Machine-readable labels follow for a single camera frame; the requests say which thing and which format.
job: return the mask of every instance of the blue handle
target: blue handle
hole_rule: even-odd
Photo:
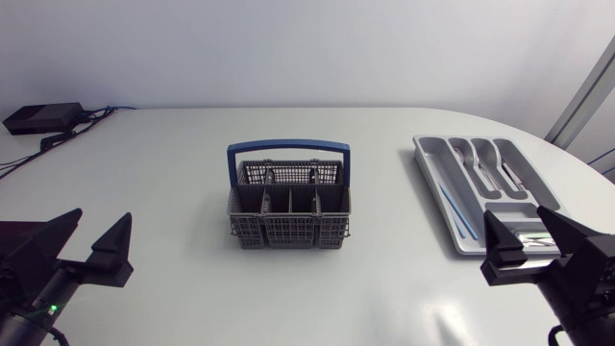
[[[344,155],[344,186],[350,187],[350,146],[344,143],[316,139],[266,139],[229,145],[227,158],[229,160],[231,187],[237,186],[235,155],[266,149],[314,149],[342,153]]]

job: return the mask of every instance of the gray plastic basket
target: gray plastic basket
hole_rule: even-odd
[[[243,161],[239,152],[307,148],[344,154],[341,161]],[[338,249],[349,236],[350,148],[307,139],[260,140],[229,146],[232,234],[244,249]]]

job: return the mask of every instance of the black cable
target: black cable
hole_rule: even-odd
[[[551,331],[549,332],[549,337],[547,338],[547,340],[549,341],[549,346],[559,346],[555,335],[559,332],[562,332],[563,330],[564,327],[562,327],[561,325],[551,328]]]
[[[614,151],[615,151],[615,148],[613,148],[613,149],[611,149],[611,150],[607,151],[606,153],[604,153],[604,154],[602,154],[602,155],[598,156],[597,158],[595,158],[595,159],[593,159],[593,160],[589,161],[587,164],[592,164],[592,163],[594,163],[594,162],[596,162],[596,161],[598,161],[598,160],[602,159],[603,157],[607,156],[608,154],[610,154],[610,153],[612,153],[612,152],[614,152]]]
[[[4,163],[0,163],[0,165],[7,165],[7,164],[15,163],[15,162],[17,162],[17,161],[22,161],[22,160],[24,160],[24,159],[28,159],[29,157],[30,157],[30,156],[23,157],[23,158],[21,158],[21,159],[17,159],[17,160],[15,160],[15,161],[11,161],[11,162],[4,162]]]
[[[62,332],[52,327],[51,330],[49,331],[49,334],[54,336],[54,340],[58,340],[58,343],[60,344],[60,346],[69,346],[68,340],[66,339],[66,336],[62,334]]]
[[[89,123],[89,125],[87,125],[87,126],[86,126],[84,129],[82,129],[81,131],[74,133],[74,134],[73,134],[72,136],[70,136],[69,138],[67,138],[67,139],[65,139],[65,140],[62,140],[62,141],[60,141],[60,142],[58,142],[58,143],[56,143],[56,144],[52,144],[50,147],[48,147],[48,148],[47,148],[46,150],[44,150],[44,151],[39,151],[38,153],[35,153],[35,154],[33,154],[33,155],[29,156],[29,157],[25,157],[25,158],[22,158],[22,159],[19,159],[19,160],[13,161],[13,162],[17,162],[17,161],[23,160],[23,161],[22,161],[22,162],[20,162],[20,163],[16,163],[16,164],[13,164],[13,165],[10,165],[10,166],[7,166],[7,167],[3,167],[2,169],[0,169],[0,171],[1,171],[1,170],[3,170],[3,169],[7,169],[7,168],[11,168],[11,169],[9,169],[8,171],[6,171],[6,172],[4,172],[2,175],[0,175],[0,179],[2,179],[2,178],[4,178],[4,177],[8,176],[9,174],[13,173],[13,171],[14,171],[15,169],[17,169],[17,168],[21,167],[22,165],[24,165],[24,164],[26,164],[26,163],[28,163],[28,162],[30,162],[30,161],[32,161],[32,160],[34,160],[34,159],[36,159],[37,157],[39,157],[39,156],[41,156],[41,155],[45,154],[46,152],[50,151],[51,149],[54,149],[54,148],[56,148],[56,147],[59,147],[59,146],[61,146],[61,145],[65,144],[67,141],[69,141],[69,140],[71,140],[71,139],[75,138],[76,136],[79,136],[79,135],[81,135],[81,134],[83,134],[83,133],[86,133],[86,132],[87,132],[87,131],[89,131],[91,128],[93,128],[94,126],[96,126],[96,124],[98,124],[98,123],[99,123],[99,122],[101,122],[102,120],[106,119],[109,115],[111,115],[114,111],[117,111],[118,109],[131,109],[131,110],[135,110],[135,109],[134,109],[134,108],[132,108],[132,107],[105,107],[105,108],[103,108],[103,109],[100,109],[100,110],[95,110],[95,111],[84,111],[82,114],[84,114],[84,113],[85,113],[85,114],[87,114],[87,116],[94,115],[95,113],[97,113],[97,112],[101,112],[101,111],[104,111],[104,112],[103,112],[103,114],[102,114],[102,115],[100,115],[100,116],[97,116],[97,117],[95,117],[95,118],[90,118],[91,122]]]

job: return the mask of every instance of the cutlery tray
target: cutlery tray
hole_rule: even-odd
[[[512,140],[415,136],[414,144],[414,157],[460,254],[486,253],[486,210],[524,243],[529,256],[559,254],[536,209],[566,210]]]

